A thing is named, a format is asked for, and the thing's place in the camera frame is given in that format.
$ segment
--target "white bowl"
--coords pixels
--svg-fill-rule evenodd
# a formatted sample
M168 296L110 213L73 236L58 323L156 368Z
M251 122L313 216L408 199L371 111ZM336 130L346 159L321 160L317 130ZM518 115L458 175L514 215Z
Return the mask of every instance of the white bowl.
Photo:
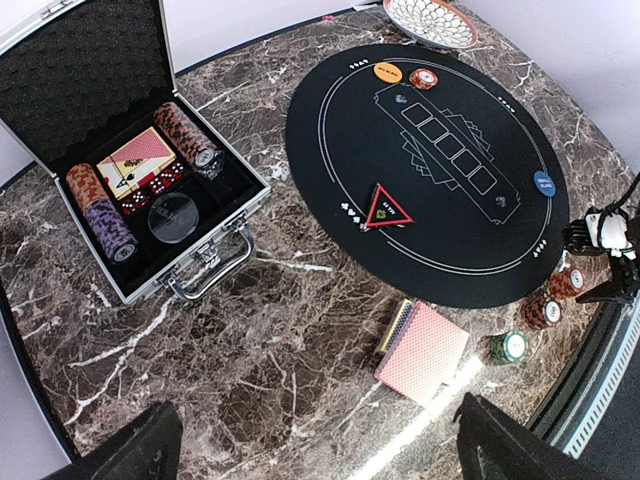
M438 0L384 0L383 5L391 21L417 42L463 49L478 41L471 21Z

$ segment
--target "red poker chip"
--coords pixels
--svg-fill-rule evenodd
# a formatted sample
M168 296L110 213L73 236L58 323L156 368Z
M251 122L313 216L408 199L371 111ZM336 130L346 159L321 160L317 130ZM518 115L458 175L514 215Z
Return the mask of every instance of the red poker chip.
M431 70L419 68L409 75L409 81L418 90L429 90L438 84L438 76Z

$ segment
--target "marble table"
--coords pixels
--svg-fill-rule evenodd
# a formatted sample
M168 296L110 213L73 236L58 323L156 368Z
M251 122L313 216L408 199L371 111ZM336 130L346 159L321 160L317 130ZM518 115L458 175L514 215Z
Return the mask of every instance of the marble table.
M460 60L540 123L565 172L572 217L617 198L631 175L609 142L532 60L471 18L479 42ZM179 79L274 189L250 221L257 255L203 301L163 291L121 305L41 169L3 192L0 278L81 453L150 403L171 400L185 427L181 479L460 478L451 420L465 391L521 422L537 408L595 306L566 303L559 327L532 334L528 360L502 368L483 366L475 347L484 335L524 328L517 303L435 306L471 334L454 383L423 410L373 377L375 346L403 295L355 264L311 216L289 175L284 126L295 87L318 62L381 42L410 43L376 7L269 38ZM602 280L602 259L575 264L591 284Z

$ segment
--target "foam lining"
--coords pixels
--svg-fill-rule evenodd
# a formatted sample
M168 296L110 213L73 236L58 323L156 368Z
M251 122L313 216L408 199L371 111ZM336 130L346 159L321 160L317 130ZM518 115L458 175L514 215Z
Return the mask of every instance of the foam lining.
M0 57L0 118L53 171L172 89L157 1L88 0Z

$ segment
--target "red triangle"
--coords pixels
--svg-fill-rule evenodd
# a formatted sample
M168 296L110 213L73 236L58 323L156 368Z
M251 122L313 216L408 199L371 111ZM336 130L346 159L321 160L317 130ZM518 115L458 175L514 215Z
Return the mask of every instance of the red triangle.
M367 228L392 227L413 223L413 219L379 183L367 217Z

